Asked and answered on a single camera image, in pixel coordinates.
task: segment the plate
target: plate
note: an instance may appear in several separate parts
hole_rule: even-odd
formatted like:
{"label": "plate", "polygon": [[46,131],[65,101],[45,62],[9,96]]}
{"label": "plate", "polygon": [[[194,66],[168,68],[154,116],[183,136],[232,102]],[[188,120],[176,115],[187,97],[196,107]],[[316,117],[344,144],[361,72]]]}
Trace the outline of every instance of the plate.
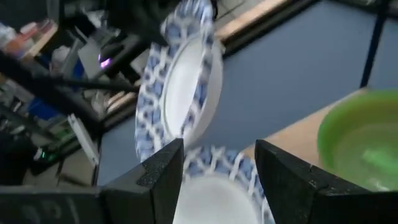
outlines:
{"label": "plate", "polygon": [[185,152],[173,224],[274,223],[255,162],[243,152],[198,147]]}
{"label": "plate", "polygon": [[161,27],[169,46],[151,45],[136,109],[141,162],[175,138],[188,148],[213,118],[223,63],[212,17],[208,0],[182,1]]}

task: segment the blue patterned rim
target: blue patterned rim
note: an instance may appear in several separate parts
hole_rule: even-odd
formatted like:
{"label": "blue patterned rim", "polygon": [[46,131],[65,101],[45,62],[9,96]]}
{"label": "blue patterned rim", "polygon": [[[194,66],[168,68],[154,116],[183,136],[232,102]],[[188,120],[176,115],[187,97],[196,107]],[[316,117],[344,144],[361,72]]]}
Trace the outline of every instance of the blue patterned rim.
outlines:
{"label": "blue patterned rim", "polygon": [[255,162],[243,152],[223,147],[198,147],[185,152],[182,182],[213,173],[240,185],[257,207],[261,223],[275,223],[262,189]]}
{"label": "blue patterned rim", "polygon": [[[161,33],[169,46],[152,44],[138,95],[136,109],[136,152],[141,162],[162,149],[174,138],[182,138],[198,122],[207,97],[208,79],[211,73],[215,32],[213,8],[208,0],[182,1],[161,27]],[[201,70],[193,101],[178,136],[171,136],[164,119],[160,99],[164,94],[167,77],[174,59],[186,46],[187,40],[201,37],[205,46],[202,52]]]}

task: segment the green bowl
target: green bowl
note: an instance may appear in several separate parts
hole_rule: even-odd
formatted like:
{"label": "green bowl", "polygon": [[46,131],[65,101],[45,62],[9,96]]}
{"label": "green bowl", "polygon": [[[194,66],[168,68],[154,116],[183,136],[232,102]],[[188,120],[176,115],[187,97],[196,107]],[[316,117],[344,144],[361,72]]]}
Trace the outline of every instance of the green bowl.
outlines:
{"label": "green bowl", "polygon": [[318,152],[328,172],[369,190],[398,190],[398,91],[335,106],[320,125]]}

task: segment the white plate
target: white plate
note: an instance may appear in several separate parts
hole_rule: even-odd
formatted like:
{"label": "white plate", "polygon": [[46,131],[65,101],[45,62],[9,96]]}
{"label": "white plate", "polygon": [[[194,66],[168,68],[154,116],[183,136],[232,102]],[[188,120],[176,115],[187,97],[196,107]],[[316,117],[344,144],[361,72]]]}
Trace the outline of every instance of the white plate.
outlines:
{"label": "white plate", "polygon": [[254,161],[242,152],[199,147],[185,153],[173,224],[274,223]]}
{"label": "white plate", "polygon": [[136,110],[141,162],[175,138],[188,148],[216,111],[223,63],[212,17],[208,0],[182,1],[162,24],[169,46],[150,48]]}

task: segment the purple light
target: purple light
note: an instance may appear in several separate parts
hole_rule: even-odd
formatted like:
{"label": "purple light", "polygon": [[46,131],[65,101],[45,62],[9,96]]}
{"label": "purple light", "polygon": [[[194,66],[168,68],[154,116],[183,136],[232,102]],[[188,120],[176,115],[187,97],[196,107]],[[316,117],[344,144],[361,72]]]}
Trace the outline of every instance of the purple light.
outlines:
{"label": "purple light", "polygon": [[110,58],[106,59],[104,62],[101,62],[101,68],[104,68],[104,67],[108,66],[109,63],[111,63],[111,59]]}

